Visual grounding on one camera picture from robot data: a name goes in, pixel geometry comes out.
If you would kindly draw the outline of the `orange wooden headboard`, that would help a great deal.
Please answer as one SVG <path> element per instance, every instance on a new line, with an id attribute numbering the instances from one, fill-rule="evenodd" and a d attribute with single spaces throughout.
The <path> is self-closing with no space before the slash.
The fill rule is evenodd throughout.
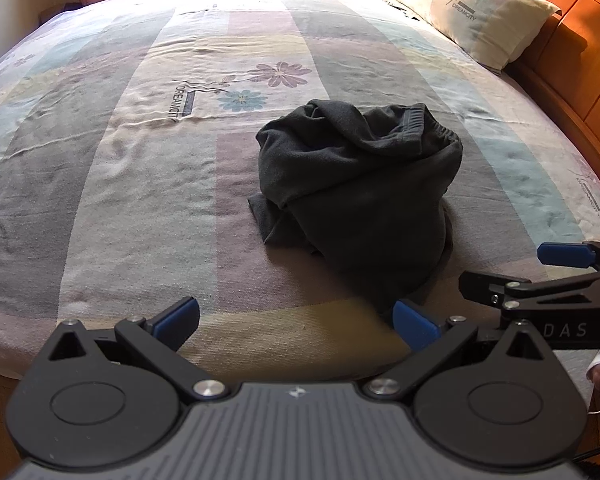
<path id="1" fill-rule="evenodd" d="M 547 0 L 560 12 L 506 72 L 600 178 L 600 0 Z"/>

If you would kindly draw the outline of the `pastel patchwork bed sheet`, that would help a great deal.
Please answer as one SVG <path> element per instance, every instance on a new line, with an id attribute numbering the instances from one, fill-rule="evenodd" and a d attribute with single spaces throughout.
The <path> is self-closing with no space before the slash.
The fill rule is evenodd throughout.
<path id="1" fill-rule="evenodd" d="M 0 374 L 56 325 L 197 298 L 186 358 L 230 380 L 363 375 L 406 345 L 324 262 L 263 245 L 257 131 L 313 99 L 424 103 L 464 144 L 427 306 L 481 318 L 466 269 L 547 277 L 600 237 L 600 180 L 508 79 L 381 0 L 108 0 L 0 62 Z"/>

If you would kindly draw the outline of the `dark grey trousers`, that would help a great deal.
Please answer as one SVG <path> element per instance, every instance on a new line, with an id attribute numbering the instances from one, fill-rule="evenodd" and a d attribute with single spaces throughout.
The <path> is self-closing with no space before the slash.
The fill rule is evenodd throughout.
<path id="1" fill-rule="evenodd" d="M 460 137 L 422 103 L 361 112 L 312 100 L 256 135 L 260 191 L 249 197 L 264 244 L 322 257 L 380 313 L 420 295 L 448 261 L 443 197 Z"/>

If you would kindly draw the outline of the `cream printed pillow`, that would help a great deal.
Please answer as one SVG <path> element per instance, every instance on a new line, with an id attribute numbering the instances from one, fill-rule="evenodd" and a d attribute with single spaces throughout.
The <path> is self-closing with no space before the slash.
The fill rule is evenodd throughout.
<path id="1" fill-rule="evenodd" d="M 526 50 L 560 9 L 546 0 L 387 0 L 407 8 L 491 70 Z"/>

